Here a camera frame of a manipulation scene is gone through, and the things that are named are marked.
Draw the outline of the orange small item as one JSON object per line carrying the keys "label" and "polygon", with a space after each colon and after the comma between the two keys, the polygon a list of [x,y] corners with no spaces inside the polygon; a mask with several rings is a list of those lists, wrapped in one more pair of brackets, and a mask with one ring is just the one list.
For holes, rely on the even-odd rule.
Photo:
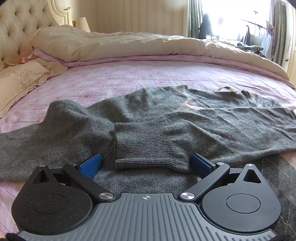
{"label": "orange small item", "polygon": [[24,64],[24,63],[27,63],[27,61],[29,61],[30,59],[28,58],[28,56],[23,56],[21,59],[20,59],[20,64]]}

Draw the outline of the hanging clothes rack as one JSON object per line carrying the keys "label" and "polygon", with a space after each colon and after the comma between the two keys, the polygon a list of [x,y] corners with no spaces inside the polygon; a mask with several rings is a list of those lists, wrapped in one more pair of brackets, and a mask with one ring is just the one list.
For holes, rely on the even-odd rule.
{"label": "hanging clothes rack", "polygon": [[262,9],[252,9],[245,17],[244,21],[246,22],[247,28],[244,44],[262,47],[263,50],[261,50],[261,53],[264,54],[266,58],[271,59],[273,26],[271,26],[270,22],[270,10],[263,11]]}

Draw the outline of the green curtain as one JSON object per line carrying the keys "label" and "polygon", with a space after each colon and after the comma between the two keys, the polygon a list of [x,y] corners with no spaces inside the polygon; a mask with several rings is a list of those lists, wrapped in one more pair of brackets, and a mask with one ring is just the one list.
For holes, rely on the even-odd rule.
{"label": "green curtain", "polygon": [[200,25],[203,19],[203,10],[201,0],[188,1],[188,30],[187,36],[198,38]]}

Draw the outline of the dark patterned clothes pile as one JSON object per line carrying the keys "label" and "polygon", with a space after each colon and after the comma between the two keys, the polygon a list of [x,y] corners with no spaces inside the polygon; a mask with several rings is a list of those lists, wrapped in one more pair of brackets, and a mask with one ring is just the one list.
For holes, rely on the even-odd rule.
{"label": "dark patterned clothes pile", "polygon": [[243,50],[245,52],[252,52],[254,54],[257,54],[260,57],[266,58],[266,56],[262,53],[264,48],[260,47],[258,45],[249,46],[247,44],[239,42],[239,43],[237,43],[236,48]]}

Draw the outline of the tufted beige headboard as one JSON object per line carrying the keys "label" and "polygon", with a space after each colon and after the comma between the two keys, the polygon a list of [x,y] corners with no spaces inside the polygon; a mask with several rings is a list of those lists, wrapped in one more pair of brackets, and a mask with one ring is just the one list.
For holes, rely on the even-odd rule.
{"label": "tufted beige headboard", "polygon": [[5,1],[1,5],[1,62],[19,63],[33,51],[31,36],[40,28],[57,25],[47,1]]}

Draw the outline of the grey argyle knit sweater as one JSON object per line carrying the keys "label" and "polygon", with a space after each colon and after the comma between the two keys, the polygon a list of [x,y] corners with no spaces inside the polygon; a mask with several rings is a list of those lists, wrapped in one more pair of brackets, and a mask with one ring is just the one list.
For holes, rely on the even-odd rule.
{"label": "grey argyle knit sweater", "polygon": [[196,183],[198,153],[234,167],[254,163],[282,205],[278,233],[295,236],[295,110],[247,91],[185,85],[144,88],[87,108],[52,102],[41,123],[1,134],[1,180],[26,180],[38,164],[61,168],[100,153],[95,182],[121,192],[171,192]]}

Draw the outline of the pink patterned bed sheet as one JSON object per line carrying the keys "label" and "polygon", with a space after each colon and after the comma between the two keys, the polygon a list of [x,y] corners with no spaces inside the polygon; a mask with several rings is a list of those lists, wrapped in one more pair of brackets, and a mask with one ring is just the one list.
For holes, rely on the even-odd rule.
{"label": "pink patterned bed sheet", "polygon": [[[195,62],[197,57],[152,56],[115,59],[120,61],[69,68],[49,79],[20,99],[1,118],[1,133],[40,123],[52,101],[69,99],[84,107],[115,96],[126,95],[141,88],[185,84],[198,90],[217,90],[229,86],[236,91],[247,90],[272,98],[295,108],[295,90],[256,72],[212,63]],[[267,157],[259,167],[270,184],[282,180],[280,194],[282,216],[276,230],[295,237],[295,152],[281,157]],[[11,216],[11,205],[22,188],[18,181],[1,181],[1,238],[18,232]]]}

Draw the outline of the cream bedside lamp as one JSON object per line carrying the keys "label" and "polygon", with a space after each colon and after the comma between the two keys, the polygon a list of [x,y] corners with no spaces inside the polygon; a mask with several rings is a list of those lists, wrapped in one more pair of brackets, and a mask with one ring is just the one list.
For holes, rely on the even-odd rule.
{"label": "cream bedside lamp", "polygon": [[75,27],[88,33],[91,32],[86,17],[77,18],[75,20]]}

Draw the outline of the beige pillow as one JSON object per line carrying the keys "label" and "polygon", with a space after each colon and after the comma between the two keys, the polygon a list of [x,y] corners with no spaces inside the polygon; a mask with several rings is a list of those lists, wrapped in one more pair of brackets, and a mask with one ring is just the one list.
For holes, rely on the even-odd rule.
{"label": "beige pillow", "polygon": [[68,68],[40,58],[23,64],[1,63],[1,117],[21,98]]}

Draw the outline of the beige duvet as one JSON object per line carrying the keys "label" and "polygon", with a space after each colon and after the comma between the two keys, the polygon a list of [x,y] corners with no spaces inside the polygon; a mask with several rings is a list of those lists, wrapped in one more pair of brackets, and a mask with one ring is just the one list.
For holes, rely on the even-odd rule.
{"label": "beige duvet", "polygon": [[257,54],[245,52],[219,41],[178,35],[132,32],[88,33],[63,25],[37,30],[30,39],[30,45],[65,62],[128,56],[203,56],[247,64],[288,79],[286,71],[281,66]]}

